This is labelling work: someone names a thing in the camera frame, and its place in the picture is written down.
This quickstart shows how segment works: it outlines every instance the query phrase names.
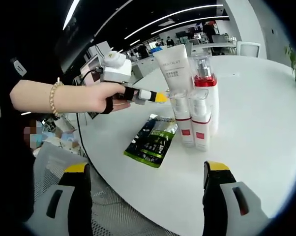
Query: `red label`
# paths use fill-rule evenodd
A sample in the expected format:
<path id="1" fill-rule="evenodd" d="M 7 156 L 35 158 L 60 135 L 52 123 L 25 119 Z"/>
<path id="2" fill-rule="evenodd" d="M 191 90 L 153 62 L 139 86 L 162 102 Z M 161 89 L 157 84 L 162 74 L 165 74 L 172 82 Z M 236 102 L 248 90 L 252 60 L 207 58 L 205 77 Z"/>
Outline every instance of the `red label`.
<path id="1" fill-rule="evenodd" d="M 205 139 L 205 134 L 204 133 L 198 133 L 198 132 L 196 132 L 196 138 L 198 138 L 198 139 Z"/>
<path id="2" fill-rule="evenodd" d="M 189 129 L 183 129 L 183 130 L 182 130 L 182 135 L 183 135 L 183 136 L 191 135 L 191 131 L 190 131 Z"/>

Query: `white bottle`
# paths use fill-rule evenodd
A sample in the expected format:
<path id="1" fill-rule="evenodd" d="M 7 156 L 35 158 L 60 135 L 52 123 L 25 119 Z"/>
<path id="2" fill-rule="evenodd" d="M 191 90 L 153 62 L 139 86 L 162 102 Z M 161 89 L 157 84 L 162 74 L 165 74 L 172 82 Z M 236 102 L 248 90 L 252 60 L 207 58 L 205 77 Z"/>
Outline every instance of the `white bottle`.
<path id="1" fill-rule="evenodd" d="M 207 96 L 207 89 L 195 89 L 189 94 L 195 146 L 201 151 L 208 151 L 210 145 L 211 112 L 206 105 Z"/>
<path id="2" fill-rule="evenodd" d="M 174 115 L 182 137 L 182 143 L 186 147 L 194 146 L 194 136 L 192 129 L 192 117 L 189 112 L 188 98 L 186 90 L 175 90 L 170 93 L 170 100 Z"/>
<path id="3" fill-rule="evenodd" d="M 208 56 L 195 56 L 194 61 L 194 85 L 195 89 L 207 89 L 207 104 L 211 111 L 210 133 L 214 135 L 219 126 L 219 93 L 216 76 L 212 73 Z"/>

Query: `gold bracelet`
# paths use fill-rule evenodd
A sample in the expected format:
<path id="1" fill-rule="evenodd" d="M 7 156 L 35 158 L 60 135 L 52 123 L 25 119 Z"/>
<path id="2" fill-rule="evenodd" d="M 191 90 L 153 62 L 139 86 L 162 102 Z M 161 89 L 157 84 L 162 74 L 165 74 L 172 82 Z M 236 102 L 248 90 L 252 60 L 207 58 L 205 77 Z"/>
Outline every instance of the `gold bracelet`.
<path id="1" fill-rule="evenodd" d="M 51 107 L 51 111 L 52 113 L 55 115 L 55 117 L 60 118 L 61 115 L 56 111 L 55 105 L 54 105 L 54 94 L 56 89 L 58 88 L 58 86 L 62 86 L 64 85 L 61 81 L 58 81 L 53 85 L 51 91 L 50 91 L 50 107 Z"/>

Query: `office worker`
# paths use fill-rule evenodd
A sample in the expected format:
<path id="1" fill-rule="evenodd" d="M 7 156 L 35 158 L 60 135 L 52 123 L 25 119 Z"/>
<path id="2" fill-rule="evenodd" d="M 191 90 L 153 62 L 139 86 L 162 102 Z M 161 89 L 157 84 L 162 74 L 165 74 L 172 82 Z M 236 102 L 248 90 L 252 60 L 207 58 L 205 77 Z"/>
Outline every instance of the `office worker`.
<path id="1" fill-rule="evenodd" d="M 137 62 L 138 61 L 138 58 L 134 55 L 134 53 L 130 53 L 130 60 L 132 62 Z"/>
<path id="2" fill-rule="evenodd" d="M 138 50 L 139 55 L 141 56 L 141 59 L 145 59 L 145 58 L 149 57 L 147 47 L 143 43 L 141 43 L 139 45 L 137 50 Z"/>
<path id="3" fill-rule="evenodd" d="M 207 35 L 209 39 L 209 43 L 213 43 L 212 36 L 216 35 L 216 31 L 214 29 L 214 26 L 212 25 L 212 22 L 206 22 L 203 26 L 203 32 Z"/>
<path id="4" fill-rule="evenodd" d="M 173 47 L 175 44 L 174 44 L 174 41 L 173 39 L 171 39 L 169 36 L 167 38 L 167 46 L 168 47 Z"/>

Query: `green package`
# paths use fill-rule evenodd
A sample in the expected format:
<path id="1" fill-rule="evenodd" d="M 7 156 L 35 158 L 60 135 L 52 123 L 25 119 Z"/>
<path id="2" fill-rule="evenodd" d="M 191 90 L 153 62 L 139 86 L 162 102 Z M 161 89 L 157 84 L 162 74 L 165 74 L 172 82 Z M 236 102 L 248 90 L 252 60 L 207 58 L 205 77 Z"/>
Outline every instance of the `green package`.
<path id="1" fill-rule="evenodd" d="M 124 151 L 124 155 L 149 166 L 159 168 L 178 125 L 174 118 L 151 114 L 145 125 Z"/>

